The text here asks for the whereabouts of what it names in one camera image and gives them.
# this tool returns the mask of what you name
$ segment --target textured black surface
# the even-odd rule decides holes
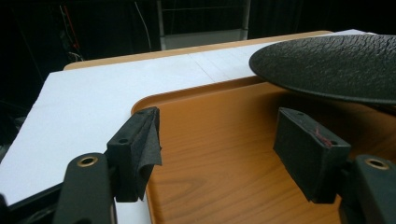
[[[349,143],[305,113],[280,107],[274,150],[308,201],[334,202]]]
[[[149,107],[134,113],[107,143],[105,155],[118,169],[119,203],[143,200],[155,164],[161,165],[160,110]]]
[[[250,68],[277,86],[333,99],[396,105],[396,36],[335,35],[255,52]]]

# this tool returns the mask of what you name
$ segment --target orange tray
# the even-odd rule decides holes
[[[395,117],[257,77],[150,96],[132,112],[154,105],[163,166],[148,182],[153,223],[339,223],[340,199],[309,203],[273,151],[280,106],[305,112],[345,139],[351,157],[396,160]]]

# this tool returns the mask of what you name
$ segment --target black rubber pad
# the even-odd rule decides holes
[[[338,100],[396,105],[396,36],[296,39],[255,52],[252,71],[285,89]]]

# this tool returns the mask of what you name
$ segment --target dark background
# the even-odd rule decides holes
[[[162,4],[166,35],[241,28],[242,0]],[[251,0],[248,38],[346,29],[395,35],[391,9],[383,0]],[[81,59],[161,50],[157,13],[150,0],[0,3],[0,144],[12,142],[15,118],[27,115],[49,73]]]

